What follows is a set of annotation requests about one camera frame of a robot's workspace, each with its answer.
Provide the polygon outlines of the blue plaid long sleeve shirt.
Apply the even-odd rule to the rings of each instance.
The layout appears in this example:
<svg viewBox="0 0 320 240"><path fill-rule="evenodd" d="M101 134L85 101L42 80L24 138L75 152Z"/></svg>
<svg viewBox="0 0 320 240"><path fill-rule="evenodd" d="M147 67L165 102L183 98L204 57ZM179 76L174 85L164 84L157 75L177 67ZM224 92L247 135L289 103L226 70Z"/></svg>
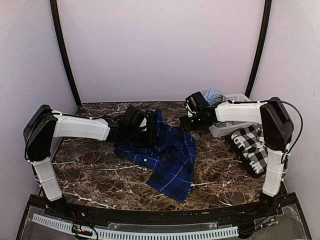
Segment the blue plaid long sleeve shirt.
<svg viewBox="0 0 320 240"><path fill-rule="evenodd" d="M152 169L146 184L153 189L182 203L193 183L196 163L196 142L188 132L162 121L162 110L153 114L156 144L152 147L137 147L132 143L114 144L114 153L135 165Z"/></svg>

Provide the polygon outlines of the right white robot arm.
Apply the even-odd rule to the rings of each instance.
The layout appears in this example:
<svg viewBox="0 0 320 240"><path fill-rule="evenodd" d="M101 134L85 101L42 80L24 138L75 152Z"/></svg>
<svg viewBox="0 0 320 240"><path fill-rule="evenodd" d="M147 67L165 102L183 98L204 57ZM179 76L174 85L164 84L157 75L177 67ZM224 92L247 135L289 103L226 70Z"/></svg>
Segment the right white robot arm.
<svg viewBox="0 0 320 240"><path fill-rule="evenodd" d="M185 107L191 116L180 117L180 129L185 131L209 128L220 122L246 122L260 124L267 148L267 166L262 193L275 197L281 188L284 167L288 155L297 143L292 140L294 123L286 109L295 106L278 97L262 101L228 100L209 105L199 92L185 100Z"/></svg>

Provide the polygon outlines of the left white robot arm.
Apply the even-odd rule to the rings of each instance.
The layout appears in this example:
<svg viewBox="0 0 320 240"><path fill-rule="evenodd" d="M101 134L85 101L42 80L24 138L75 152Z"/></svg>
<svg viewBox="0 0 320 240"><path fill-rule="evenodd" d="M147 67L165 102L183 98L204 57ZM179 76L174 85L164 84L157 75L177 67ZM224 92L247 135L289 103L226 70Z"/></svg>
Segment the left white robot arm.
<svg viewBox="0 0 320 240"><path fill-rule="evenodd" d="M151 112L130 105L116 117L88 117L62 113L43 104L23 130L24 158L34 170L51 210L60 218L71 213L65 203L52 164L54 138L84 138L110 143L130 143L136 147L152 147L156 143L156 127Z"/></svg>

